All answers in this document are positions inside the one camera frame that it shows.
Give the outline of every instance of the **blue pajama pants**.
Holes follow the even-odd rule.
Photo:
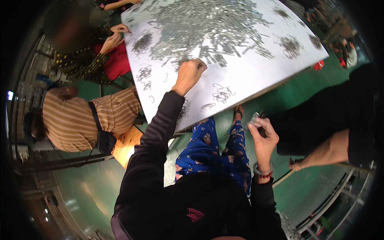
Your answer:
[[[213,117],[193,127],[192,138],[176,160],[175,182],[184,175],[210,172],[232,176],[249,195],[251,170],[245,154],[245,138],[241,121],[230,130],[229,140],[220,156]]]

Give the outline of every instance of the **hand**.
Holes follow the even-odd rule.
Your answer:
[[[207,65],[200,58],[183,62],[178,72],[176,84],[172,87],[172,91],[184,97],[198,82],[201,74],[205,70],[207,70]]]
[[[268,118],[257,118],[253,124],[248,124],[249,131],[252,134],[255,143],[255,154],[257,166],[262,172],[270,171],[270,158],[276,144],[279,142],[279,136],[273,129]],[[262,127],[266,137],[262,137],[257,128]]]
[[[295,172],[300,171],[302,168],[301,162],[303,159],[296,160],[295,162],[292,161],[292,158],[289,159],[288,167],[291,170],[294,170]]]
[[[124,38],[121,39],[120,33],[114,33],[105,40],[103,46],[101,47],[100,53],[107,54],[110,49],[119,46],[122,42],[124,42]]]
[[[126,25],[120,23],[119,25],[111,27],[111,31],[114,33],[131,33],[131,30]]]

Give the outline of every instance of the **bracelet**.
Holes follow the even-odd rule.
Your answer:
[[[270,167],[270,171],[269,172],[262,172],[260,171],[258,168],[257,168],[257,162],[253,165],[253,171],[255,174],[259,175],[261,178],[266,178],[266,177],[271,177],[272,176],[272,173],[273,173],[273,162],[272,161],[269,161],[269,167]]]
[[[268,177],[271,177],[273,174],[273,172],[270,172],[268,175],[258,175],[259,178],[268,178]]]

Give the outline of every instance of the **striped shirt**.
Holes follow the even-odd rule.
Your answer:
[[[45,96],[43,121],[48,130],[47,137],[62,151],[92,149],[97,142],[98,130],[91,108],[85,99],[66,99],[66,92],[66,88],[56,88],[48,91]],[[92,102],[101,128],[117,138],[132,126],[141,109],[135,87]]]

